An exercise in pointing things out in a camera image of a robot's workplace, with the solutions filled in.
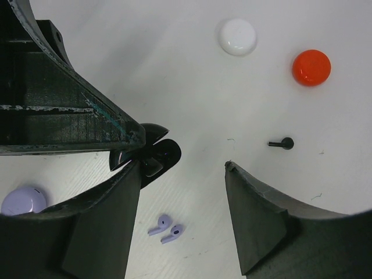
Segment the white earbud charging case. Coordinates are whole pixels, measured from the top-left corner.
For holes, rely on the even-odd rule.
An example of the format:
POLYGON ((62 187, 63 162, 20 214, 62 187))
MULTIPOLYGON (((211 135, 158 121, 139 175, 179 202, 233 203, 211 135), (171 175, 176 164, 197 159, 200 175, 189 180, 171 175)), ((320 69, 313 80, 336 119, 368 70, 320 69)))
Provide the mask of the white earbud charging case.
POLYGON ((248 55, 257 45, 257 34, 253 25, 240 18, 225 21, 217 38, 221 48, 232 56, 248 55))

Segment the black earbud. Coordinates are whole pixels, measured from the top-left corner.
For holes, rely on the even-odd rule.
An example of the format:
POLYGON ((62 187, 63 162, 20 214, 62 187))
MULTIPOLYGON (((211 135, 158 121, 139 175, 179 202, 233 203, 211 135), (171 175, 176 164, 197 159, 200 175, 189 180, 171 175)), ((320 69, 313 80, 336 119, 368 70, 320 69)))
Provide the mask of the black earbud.
POLYGON ((295 143, 294 143, 294 140, 291 138, 291 137, 285 137, 281 140, 281 142, 272 142, 272 141, 269 141, 267 143, 268 146, 270 147, 278 147, 278 148, 282 148, 284 150, 291 150, 295 143))
POLYGON ((141 166, 145 177, 152 177, 160 172, 163 168, 161 163, 159 163, 157 160, 153 160, 152 158, 143 160, 141 162, 141 166))

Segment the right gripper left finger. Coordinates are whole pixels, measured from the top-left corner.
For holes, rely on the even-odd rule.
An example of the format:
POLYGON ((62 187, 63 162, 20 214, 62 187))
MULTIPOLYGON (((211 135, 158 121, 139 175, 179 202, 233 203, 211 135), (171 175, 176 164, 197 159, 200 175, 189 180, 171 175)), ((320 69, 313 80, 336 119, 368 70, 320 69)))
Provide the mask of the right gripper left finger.
POLYGON ((1 216, 1 277, 124 278, 140 188, 130 163, 41 213, 1 216))

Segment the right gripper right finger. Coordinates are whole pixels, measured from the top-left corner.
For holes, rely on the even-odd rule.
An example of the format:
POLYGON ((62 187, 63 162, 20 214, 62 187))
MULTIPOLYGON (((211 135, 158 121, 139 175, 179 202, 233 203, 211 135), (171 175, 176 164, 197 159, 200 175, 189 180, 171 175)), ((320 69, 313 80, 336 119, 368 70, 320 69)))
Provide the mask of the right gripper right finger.
POLYGON ((259 181, 236 163, 225 182, 246 278, 370 278, 371 211, 320 209, 259 181))

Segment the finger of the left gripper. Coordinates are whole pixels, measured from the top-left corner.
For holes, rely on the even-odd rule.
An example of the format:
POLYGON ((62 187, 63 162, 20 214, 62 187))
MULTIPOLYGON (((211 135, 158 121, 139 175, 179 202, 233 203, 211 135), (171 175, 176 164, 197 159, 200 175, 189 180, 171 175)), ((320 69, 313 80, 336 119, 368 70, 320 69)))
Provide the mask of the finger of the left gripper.
POLYGON ((63 37, 29 1, 1 2, 1 155, 145 145, 145 130, 71 65, 63 37))

